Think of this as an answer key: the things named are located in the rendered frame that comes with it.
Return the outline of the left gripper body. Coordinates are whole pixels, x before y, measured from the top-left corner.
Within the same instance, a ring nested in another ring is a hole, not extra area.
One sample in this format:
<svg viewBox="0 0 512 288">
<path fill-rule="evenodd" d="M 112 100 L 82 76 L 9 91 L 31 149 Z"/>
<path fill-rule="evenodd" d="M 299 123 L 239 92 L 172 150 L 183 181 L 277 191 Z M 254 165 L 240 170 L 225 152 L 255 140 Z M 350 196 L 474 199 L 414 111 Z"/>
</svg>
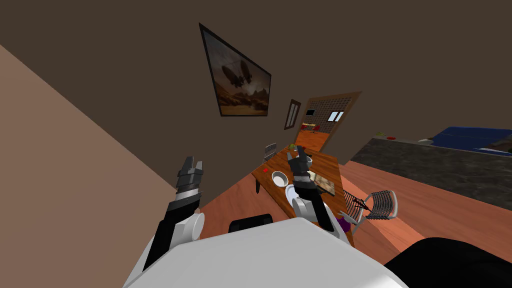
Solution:
<svg viewBox="0 0 512 288">
<path fill-rule="evenodd" d="M 204 171 L 198 168 L 181 169 L 177 173 L 178 181 L 176 184 L 176 193 L 185 193 L 187 191 L 199 188 Z"/>
</svg>

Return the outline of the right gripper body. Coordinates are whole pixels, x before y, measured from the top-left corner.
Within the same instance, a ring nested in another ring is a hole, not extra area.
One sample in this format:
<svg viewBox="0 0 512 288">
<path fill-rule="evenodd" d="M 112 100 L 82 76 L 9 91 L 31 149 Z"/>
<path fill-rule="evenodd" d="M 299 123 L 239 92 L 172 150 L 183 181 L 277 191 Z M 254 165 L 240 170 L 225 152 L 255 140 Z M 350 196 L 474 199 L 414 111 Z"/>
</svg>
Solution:
<svg viewBox="0 0 512 288">
<path fill-rule="evenodd" d="M 287 163 L 292 171 L 294 182 L 312 182 L 309 174 L 309 160 L 310 157 L 307 157 L 305 154 L 304 159 L 292 157 L 291 153 L 287 154 Z"/>
</svg>

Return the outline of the white bowl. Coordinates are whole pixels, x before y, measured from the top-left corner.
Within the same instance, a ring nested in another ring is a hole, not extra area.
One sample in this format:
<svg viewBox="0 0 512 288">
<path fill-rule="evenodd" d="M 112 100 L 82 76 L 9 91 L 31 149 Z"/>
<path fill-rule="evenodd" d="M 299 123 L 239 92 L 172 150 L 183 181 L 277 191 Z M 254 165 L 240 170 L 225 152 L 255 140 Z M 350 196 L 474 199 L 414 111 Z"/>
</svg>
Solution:
<svg viewBox="0 0 512 288">
<path fill-rule="evenodd" d="M 271 178 L 272 178 L 272 181 L 273 183 L 277 186 L 277 187 L 281 187 L 281 188 L 284 188 L 286 187 L 287 185 L 289 185 L 289 179 L 286 177 L 286 175 L 281 172 L 281 171 L 274 171 L 272 174 L 271 174 Z"/>
</svg>

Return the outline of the white plate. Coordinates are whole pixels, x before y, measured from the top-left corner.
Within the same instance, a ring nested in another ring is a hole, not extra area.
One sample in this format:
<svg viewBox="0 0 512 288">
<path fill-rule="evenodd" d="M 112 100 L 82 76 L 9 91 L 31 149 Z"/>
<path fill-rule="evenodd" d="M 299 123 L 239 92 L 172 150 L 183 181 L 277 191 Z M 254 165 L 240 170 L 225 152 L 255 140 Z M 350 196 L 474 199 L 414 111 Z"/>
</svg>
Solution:
<svg viewBox="0 0 512 288">
<path fill-rule="evenodd" d="M 299 195 L 295 191 L 295 186 L 293 184 L 289 184 L 285 187 L 285 197 L 290 206 L 293 205 L 293 199 L 299 197 Z"/>
</svg>

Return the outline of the brown wooden table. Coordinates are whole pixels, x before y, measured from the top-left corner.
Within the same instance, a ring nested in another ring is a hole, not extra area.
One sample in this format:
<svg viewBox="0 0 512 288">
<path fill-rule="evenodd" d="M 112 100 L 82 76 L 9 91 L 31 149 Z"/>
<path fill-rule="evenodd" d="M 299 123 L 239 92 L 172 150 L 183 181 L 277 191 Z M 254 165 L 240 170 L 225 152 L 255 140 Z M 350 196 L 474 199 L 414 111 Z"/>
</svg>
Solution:
<svg viewBox="0 0 512 288">
<path fill-rule="evenodd" d="M 306 153 L 312 155 L 312 166 L 310 169 L 320 176 L 332 181 L 335 185 L 335 196 L 332 196 L 327 193 L 321 194 L 323 202 L 331 209 L 331 211 L 335 214 L 336 217 L 339 217 L 339 212 L 342 211 L 344 213 L 347 212 L 346 200 L 344 198 L 344 190 L 341 181 L 340 171 L 338 160 L 334 156 L 330 156 L 321 152 L 314 151 L 312 149 L 305 149 Z M 269 161 L 263 163 L 258 168 L 256 168 L 252 175 L 254 176 L 257 185 L 256 189 L 259 190 L 259 187 L 264 188 L 273 200 L 278 204 L 278 206 L 284 211 L 284 213 L 289 218 L 295 218 L 296 214 L 292 206 L 290 206 L 289 202 L 285 196 L 285 188 L 277 187 L 272 180 L 272 173 L 275 171 L 283 172 L 289 183 L 291 184 L 293 181 L 293 173 L 290 169 L 287 153 L 291 153 L 293 157 L 297 156 L 297 152 L 294 150 L 290 150 L 289 148 L 284 148 L 280 152 L 277 153 L 274 157 L 272 157 Z"/>
</svg>

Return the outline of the brown picture book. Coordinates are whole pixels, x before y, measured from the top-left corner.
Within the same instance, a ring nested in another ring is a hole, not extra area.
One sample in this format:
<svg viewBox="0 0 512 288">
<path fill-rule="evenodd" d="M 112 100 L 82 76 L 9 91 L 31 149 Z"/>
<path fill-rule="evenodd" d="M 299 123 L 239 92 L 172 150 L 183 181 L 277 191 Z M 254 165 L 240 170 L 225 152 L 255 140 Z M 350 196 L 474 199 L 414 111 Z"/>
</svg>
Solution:
<svg viewBox="0 0 512 288">
<path fill-rule="evenodd" d="M 335 184 L 332 181 L 322 177 L 320 174 L 317 174 L 313 171 L 308 172 L 310 174 L 310 179 L 315 183 L 320 194 L 329 194 L 333 197 L 336 196 Z"/>
</svg>

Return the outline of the large black-framed desert picture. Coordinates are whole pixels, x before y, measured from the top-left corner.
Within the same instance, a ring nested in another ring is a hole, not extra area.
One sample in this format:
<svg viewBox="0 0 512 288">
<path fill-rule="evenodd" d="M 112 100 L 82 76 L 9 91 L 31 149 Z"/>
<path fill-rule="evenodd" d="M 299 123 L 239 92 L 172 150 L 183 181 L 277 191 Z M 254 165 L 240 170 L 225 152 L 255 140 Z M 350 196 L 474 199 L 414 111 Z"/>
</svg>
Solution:
<svg viewBox="0 0 512 288">
<path fill-rule="evenodd" d="M 221 117 L 267 117 L 272 75 L 199 24 Z"/>
</svg>

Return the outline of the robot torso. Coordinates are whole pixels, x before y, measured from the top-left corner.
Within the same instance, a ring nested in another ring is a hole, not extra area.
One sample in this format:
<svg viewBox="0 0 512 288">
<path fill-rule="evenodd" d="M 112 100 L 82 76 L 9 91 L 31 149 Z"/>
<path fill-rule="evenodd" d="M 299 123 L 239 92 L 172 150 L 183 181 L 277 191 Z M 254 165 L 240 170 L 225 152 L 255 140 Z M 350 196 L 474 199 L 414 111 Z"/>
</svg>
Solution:
<svg viewBox="0 0 512 288">
<path fill-rule="evenodd" d="M 301 218 L 179 244 L 123 288 L 409 288 Z"/>
</svg>

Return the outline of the dark grey counter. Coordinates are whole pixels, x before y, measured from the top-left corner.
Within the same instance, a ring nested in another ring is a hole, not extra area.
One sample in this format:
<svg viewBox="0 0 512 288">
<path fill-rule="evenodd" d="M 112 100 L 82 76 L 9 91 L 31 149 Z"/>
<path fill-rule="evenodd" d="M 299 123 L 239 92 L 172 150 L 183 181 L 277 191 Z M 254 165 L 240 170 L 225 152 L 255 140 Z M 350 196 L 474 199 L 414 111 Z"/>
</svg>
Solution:
<svg viewBox="0 0 512 288">
<path fill-rule="evenodd" d="M 353 151 L 350 160 L 512 211 L 512 156 L 420 144 L 382 130 Z"/>
</svg>

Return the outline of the small dark-framed wall picture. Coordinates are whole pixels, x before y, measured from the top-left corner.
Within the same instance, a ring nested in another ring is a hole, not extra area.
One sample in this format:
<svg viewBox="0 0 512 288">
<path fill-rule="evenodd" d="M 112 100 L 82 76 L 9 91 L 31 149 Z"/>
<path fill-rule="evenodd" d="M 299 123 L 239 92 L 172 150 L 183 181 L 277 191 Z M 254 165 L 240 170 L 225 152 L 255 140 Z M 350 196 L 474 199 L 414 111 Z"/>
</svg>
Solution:
<svg viewBox="0 0 512 288">
<path fill-rule="evenodd" d="M 286 116 L 286 122 L 284 125 L 285 130 L 291 129 L 295 126 L 300 107 L 301 107 L 300 102 L 298 102 L 294 99 L 290 100 L 290 104 L 289 104 L 289 108 L 288 108 L 287 116 Z"/>
</svg>

